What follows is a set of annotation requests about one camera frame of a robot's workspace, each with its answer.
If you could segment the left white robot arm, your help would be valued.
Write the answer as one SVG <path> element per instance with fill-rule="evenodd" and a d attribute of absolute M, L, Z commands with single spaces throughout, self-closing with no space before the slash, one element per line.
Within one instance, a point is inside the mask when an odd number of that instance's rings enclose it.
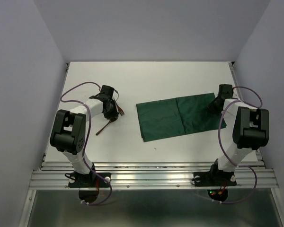
<path fill-rule="evenodd" d="M 108 124 L 115 122 L 124 112 L 116 103 L 119 97 L 117 90 L 103 85 L 99 93 L 90 96 L 86 102 L 72 100 L 79 105 L 71 110 L 57 111 L 50 136 L 50 145 L 63 153 L 80 175 L 79 180 L 85 186 L 95 183 L 94 164 L 85 154 L 87 139 L 91 131 L 91 119 L 103 115 Z"/>

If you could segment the dark green cloth napkin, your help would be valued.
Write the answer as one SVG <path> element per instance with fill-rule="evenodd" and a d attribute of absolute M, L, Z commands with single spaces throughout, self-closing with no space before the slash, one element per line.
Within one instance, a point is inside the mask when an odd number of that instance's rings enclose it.
<path fill-rule="evenodd" d="M 208 110 L 214 99 L 214 93 L 207 93 L 137 104 L 143 141 L 217 130 L 221 114 Z"/>

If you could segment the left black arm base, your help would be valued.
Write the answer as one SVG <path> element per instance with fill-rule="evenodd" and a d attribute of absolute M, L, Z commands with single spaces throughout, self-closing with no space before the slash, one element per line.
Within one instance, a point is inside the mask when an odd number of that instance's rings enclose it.
<path fill-rule="evenodd" d="M 64 176 L 69 180 L 69 188 L 109 188 L 108 183 L 92 172 L 86 175 L 72 172 L 65 173 Z"/>

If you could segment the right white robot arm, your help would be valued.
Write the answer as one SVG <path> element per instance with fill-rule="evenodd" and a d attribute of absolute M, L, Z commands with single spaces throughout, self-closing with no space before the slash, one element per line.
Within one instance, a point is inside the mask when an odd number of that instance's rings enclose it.
<path fill-rule="evenodd" d="M 258 106 L 233 97 L 234 89 L 242 88 L 254 93 L 260 104 Z M 218 158 L 214 166 L 216 169 L 208 173 L 208 179 L 213 184 L 220 184 L 225 180 L 225 173 L 234 172 L 241 161 L 252 151 L 265 147 L 269 141 L 269 111 L 263 109 L 260 95 L 251 88 L 244 86 L 219 85 L 217 97 L 208 105 L 210 112 L 221 114 L 218 126 L 218 142 L 223 155 Z M 232 143 L 224 149 L 221 140 L 221 129 L 226 113 L 234 116 L 232 129 Z"/>

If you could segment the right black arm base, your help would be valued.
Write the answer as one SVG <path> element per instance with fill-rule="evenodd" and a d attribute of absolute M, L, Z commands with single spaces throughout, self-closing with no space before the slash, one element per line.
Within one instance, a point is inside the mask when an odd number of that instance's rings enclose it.
<path fill-rule="evenodd" d="M 218 168 L 217 160 L 208 172 L 193 172 L 191 184 L 196 187 L 236 186 L 234 172 L 225 172 Z"/>

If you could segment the brown wooden spoon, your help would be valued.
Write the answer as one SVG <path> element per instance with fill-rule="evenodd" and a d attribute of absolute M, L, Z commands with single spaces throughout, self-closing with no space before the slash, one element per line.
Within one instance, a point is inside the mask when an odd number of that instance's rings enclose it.
<path fill-rule="evenodd" d="M 107 124 L 103 126 L 95 135 L 98 136 L 109 124 L 115 122 L 116 120 L 117 120 L 116 118 L 109 120 Z"/>

